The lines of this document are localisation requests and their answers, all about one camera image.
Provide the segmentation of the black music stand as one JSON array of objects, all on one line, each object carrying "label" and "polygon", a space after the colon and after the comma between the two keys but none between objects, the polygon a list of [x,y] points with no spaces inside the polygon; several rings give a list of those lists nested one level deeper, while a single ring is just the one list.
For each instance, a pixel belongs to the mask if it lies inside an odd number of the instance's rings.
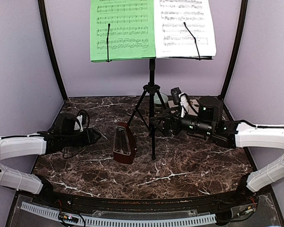
[{"label": "black music stand", "polygon": [[139,107],[143,101],[143,99],[145,98],[146,94],[149,94],[149,119],[154,117],[154,110],[155,110],[155,106],[154,106],[154,96],[157,95],[159,97],[159,100],[162,104],[162,107],[164,109],[166,109],[165,103],[163,101],[163,98],[161,96],[160,93],[160,86],[155,84],[155,62],[156,59],[155,58],[150,58],[149,59],[149,70],[150,70],[150,79],[148,84],[143,86],[143,93],[138,101],[138,103],[136,104],[133,113],[131,114],[131,117],[129,119],[128,122],[126,122],[128,124],[128,126],[130,127],[130,124],[133,120],[133,117],[135,116],[136,113],[139,114],[140,118],[142,119],[142,122],[145,124],[147,130],[150,133],[151,136],[151,148],[152,148],[152,154],[151,154],[151,158],[152,160],[156,159],[156,152],[155,152],[155,127],[149,122],[147,123],[144,119],[144,117],[142,116],[141,112],[139,111]]}]

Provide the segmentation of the brown wooden metronome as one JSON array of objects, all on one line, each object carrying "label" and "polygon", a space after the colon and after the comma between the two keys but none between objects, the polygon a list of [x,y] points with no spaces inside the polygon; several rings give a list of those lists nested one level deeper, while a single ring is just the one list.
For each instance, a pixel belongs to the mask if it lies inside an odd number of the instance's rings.
[{"label": "brown wooden metronome", "polygon": [[114,161],[131,165],[135,158],[137,145],[133,133],[125,122],[119,122],[116,126],[113,158]]}]

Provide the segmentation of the white sheet music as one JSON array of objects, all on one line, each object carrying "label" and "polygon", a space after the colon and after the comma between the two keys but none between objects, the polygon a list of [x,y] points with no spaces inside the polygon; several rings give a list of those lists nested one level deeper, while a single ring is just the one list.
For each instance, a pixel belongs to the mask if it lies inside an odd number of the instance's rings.
[{"label": "white sheet music", "polygon": [[155,0],[157,58],[205,58],[216,55],[213,19],[207,0]]}]

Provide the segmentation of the green sheet music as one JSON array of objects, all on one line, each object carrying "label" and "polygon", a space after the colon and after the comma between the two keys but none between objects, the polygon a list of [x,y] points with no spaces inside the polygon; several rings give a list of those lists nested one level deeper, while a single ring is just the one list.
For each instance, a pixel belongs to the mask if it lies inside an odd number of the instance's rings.
[{"label": "green sheet music", "polygon": [[110,62],[154,58],[152,0],[92,0],[90,60]]}]

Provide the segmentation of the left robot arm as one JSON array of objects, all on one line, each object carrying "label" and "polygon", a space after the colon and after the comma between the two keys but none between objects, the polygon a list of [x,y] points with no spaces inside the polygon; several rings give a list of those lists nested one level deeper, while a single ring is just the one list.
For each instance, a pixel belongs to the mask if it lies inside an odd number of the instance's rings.
[{"label": "left robot arm", "polygon": [[89,126],[90,117],[85,110],[76,115],[61,113],[46,131],[28,135],[0,136],[0,186],[38,194],[47,206],[57,203],[53,186],[43,176],[26,174],[4,166],[1,161],[13,157],[48,155],[66,147],[85,147],[95,144],[101,133]]}]

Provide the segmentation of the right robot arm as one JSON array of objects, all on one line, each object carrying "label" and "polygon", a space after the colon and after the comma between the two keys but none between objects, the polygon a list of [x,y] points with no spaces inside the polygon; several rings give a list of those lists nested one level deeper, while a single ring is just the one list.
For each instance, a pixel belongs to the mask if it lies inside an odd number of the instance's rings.
[{"label": "right robot arm", "polygon": [[[263,147],[284,149],[284,125],[258,125],[245,120],[222,119],[223,102],[213,96],[198,100],[198,113],[188,113],[189,103],[184,94],[174,99],[176,107],[150,119],[163,135],[178,135],[186,131],[190,136],[200,135],[222,148]],[[260,170],[241,177],[232,201],[242,205],[251,194],[284,177],[284,153]]]}]

